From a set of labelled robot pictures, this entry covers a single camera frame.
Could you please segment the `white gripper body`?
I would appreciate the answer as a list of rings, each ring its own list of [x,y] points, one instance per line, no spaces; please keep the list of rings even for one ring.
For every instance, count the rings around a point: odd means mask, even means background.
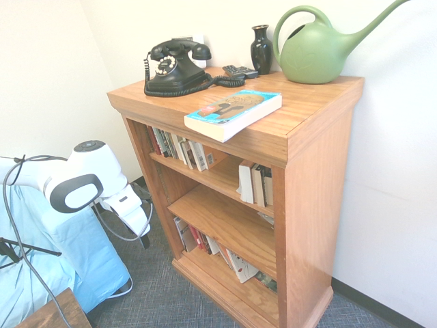
[[[137,236],[146,233],[146,213],[142,201],[132,189],[123,189],[111,197],[99,197],[101,206],[115,213]]]

